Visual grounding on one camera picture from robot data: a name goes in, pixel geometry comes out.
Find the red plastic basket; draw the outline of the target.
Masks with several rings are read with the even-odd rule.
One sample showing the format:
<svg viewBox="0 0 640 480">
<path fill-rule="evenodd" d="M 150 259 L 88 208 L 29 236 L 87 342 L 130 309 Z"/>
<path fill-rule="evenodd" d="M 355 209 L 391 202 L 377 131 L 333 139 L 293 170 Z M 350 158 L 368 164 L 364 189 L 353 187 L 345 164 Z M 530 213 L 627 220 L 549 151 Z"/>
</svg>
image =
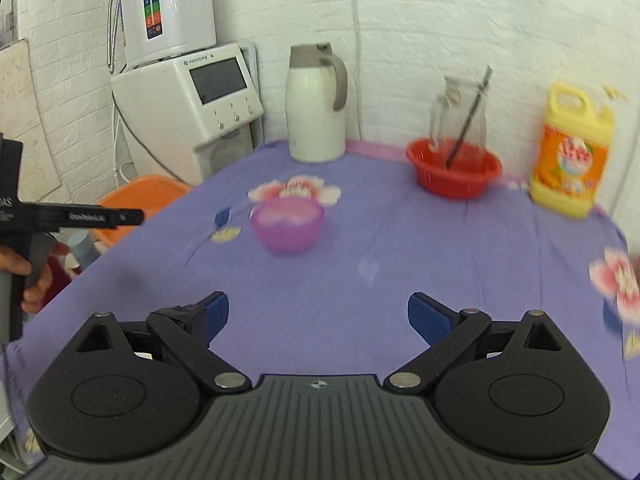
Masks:
<svg viewBox="0 0 640 480">
<path fill-rule="evenodd" d="M 474 200 L 502 175 L 502 163 L 491 151 L 463 142 L 450 167 L 446 166 L 454 140 L 435 148 L 427 138 L 416 139 L 406 148 L 406 156 L 416 173 L 418 185 L 428 192 L 450 200 Z"/>
</svg>

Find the purple floral tablecloth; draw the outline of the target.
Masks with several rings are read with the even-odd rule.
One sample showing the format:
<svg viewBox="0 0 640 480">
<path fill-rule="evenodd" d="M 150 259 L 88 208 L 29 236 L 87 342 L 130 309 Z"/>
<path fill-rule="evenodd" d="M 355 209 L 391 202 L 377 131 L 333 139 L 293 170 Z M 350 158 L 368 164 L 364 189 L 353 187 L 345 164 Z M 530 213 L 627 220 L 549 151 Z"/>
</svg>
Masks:
<svg viewBox="0 0 640 480">
<path fill-rule="evenodd" d="M 341 194 L 308 252 L 262 247 L 248 194 L 311 177 Z M 424 292 L 454 310 L 497 320 L 543 310 L 605 386 L 611 417 L 598 455 L 625 477 L 639 471 L 639 363 L 623 357 L 624 329 L 593 286 L 590 266 L 627 248 L 602 212 L 573 220 L 535 206 L 521 183 L 477 200 L 444 200 L 405 162 L 346 155 L 293 162 L 281 143 L 222 170 L 138 226 L 73 280 L 6 350 L 17 431 L 39 376 L 94 312 L 137 321 L 220 290 L 229 321 L 218 356 L 252 379 L 263 374 L 385 377 L 424 350 L 408 299 Z"/>
</svg>

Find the yellow dish soap bottle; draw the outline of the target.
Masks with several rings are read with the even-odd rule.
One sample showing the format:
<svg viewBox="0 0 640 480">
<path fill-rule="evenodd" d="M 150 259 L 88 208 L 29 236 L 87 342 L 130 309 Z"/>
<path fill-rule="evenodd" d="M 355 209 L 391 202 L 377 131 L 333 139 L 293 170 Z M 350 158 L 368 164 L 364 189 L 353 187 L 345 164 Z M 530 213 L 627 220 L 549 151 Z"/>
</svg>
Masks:
<svg viewBox="0 0 640 480">
<path fill-rule="evenodd" d="M 538 158 L 528 180 L 534 204 L 578 220 L 594 205 L 615 130 L 612 107 L 596 107 L 579 88 L 549 89 Z"/>
</svg>

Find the white wall water purifier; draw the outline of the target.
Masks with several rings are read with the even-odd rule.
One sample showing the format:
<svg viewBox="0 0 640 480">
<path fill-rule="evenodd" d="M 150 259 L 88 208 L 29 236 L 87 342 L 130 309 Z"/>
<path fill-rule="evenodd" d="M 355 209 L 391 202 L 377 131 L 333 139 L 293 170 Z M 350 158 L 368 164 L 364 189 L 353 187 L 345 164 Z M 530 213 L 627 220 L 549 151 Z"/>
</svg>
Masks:
<svg viewBox="0 0 640 480">
<path fill-rule="evenodd" d="M 119 46 L 128 68 L 213 47 L 214 0 L 110 0 L 107 37 L 112 73 Z"/>
</svg>

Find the black stirring stick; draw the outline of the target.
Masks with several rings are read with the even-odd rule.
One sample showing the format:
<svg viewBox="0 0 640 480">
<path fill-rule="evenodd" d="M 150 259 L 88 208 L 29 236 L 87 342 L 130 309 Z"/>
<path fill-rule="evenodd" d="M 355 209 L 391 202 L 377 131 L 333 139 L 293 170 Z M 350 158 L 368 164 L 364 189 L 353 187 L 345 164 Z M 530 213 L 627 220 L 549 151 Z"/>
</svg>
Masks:
<svg viewBox="0 0 640 480">
<path fill-rule="evenodd" d="M 458 153 L 460 151 L 460 148 L 462 147 L 462 144 L 465 140 L 466 135 L 469 132 L 469 128 L 471 128 L 472 125 L 472 121 L 476 115 L 477 109 L 480 107 L 480 101 L 482 100 L 482 97 L 485 94 L 485 91 L 487 90 L 488 86 L 489 86 L 489 81 L 492 75 L 492 68 L 490 65 L 488 65 L 486 67 L 484 76 L 483 76 L 483 80 L 482 82 L 477 86 L 477 92 L 474 98 L 474 101 L 469 109 L 469 113 L 468 116 L 466 116 L 464 124 L 461 128 L 461 131 L 459 133 L 459 136 L 457 138 L 456 143 L 454 144 L 454 147 L 452 148 L 447 160 L 446 160 L 446 165 L 445 167 L 447 169 L 450 169 L 452 167 L 452 165 L 454 164 L 454 161 L 456 160 Z"/>
</svg>

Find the orange plastic stool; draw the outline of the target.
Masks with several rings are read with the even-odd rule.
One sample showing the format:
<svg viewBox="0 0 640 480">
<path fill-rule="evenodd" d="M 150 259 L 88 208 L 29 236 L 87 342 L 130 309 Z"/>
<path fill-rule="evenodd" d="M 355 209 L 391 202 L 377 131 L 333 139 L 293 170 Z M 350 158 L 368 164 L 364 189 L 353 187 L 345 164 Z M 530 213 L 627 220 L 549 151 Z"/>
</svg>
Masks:
<svg viewBox="0 0 640 480">
<path fill-rule="evenodd" d="M 149 220 L 154 214 L 168 207 L 192 190 L 192 186 L 171 177 L 150 174 L 136 177 L 131 182 L 109 192 L 98 200 L 98 204 L 107 208 L 138 208 L 144 211 Z"/>
</svg>

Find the clear glass pitcher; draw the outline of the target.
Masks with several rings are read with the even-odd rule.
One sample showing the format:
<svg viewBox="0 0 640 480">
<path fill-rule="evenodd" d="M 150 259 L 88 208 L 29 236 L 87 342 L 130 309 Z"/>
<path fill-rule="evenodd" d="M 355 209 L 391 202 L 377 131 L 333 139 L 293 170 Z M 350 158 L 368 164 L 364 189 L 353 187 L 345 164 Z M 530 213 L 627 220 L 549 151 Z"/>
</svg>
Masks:
<svg viewBox="0 0 640 480">
<path fill-rule="evenodd" d="M 434 99 L 431 108 L 431 125 L 428 140 L 440 148 L 446 140 L 457 141 L 480 82 L 454 76 L 445 77 L 442 92 Z M 464 142 L 486 151 L 486 92 L 472 121 Z"/>
</svg>

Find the white thermos jug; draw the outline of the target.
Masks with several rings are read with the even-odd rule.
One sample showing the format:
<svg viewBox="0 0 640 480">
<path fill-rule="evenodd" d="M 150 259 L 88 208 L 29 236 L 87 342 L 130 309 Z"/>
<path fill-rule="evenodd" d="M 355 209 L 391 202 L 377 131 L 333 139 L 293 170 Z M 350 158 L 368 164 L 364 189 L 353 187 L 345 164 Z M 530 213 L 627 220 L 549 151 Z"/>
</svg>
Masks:
<svg viewBox="0 0 640 480">
<path fill-rule="evenodd" d="M 347 97 L 346 65 L 328 42 L 291 48 L 285 118 L 294 159 L 322 164 L 344 155 Z"/>
</svg>

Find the white water dispenser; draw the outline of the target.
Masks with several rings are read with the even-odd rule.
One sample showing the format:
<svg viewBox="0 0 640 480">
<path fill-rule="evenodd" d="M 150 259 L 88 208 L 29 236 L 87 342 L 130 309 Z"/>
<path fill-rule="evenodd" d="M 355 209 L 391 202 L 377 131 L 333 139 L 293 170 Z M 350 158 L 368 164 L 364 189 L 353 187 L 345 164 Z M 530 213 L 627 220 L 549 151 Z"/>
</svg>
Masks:
<svg viewBox="0 0 640 480">
<path fill-rule="evenodd" d="M 134 168 L 197 186 L 264 143 L 254 44 L 223 44 L 112 78 Z"/>
</svg>

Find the purple plastic bowl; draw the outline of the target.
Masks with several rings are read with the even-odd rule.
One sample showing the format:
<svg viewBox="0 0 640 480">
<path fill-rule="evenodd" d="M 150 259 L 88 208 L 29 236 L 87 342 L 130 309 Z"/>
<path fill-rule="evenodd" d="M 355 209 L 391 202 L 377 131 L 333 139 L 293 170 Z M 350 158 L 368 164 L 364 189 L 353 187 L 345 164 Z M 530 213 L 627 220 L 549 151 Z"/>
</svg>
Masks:
<svg viewBox="0 0 640 480">
<path fill-rule="evenodd" d="M 324 222 L 324 208 L 315 200 L 273 198 L 250 212 L 258 242 L 272 252 L 297 254 L 314 246 Z"/>
</svg>

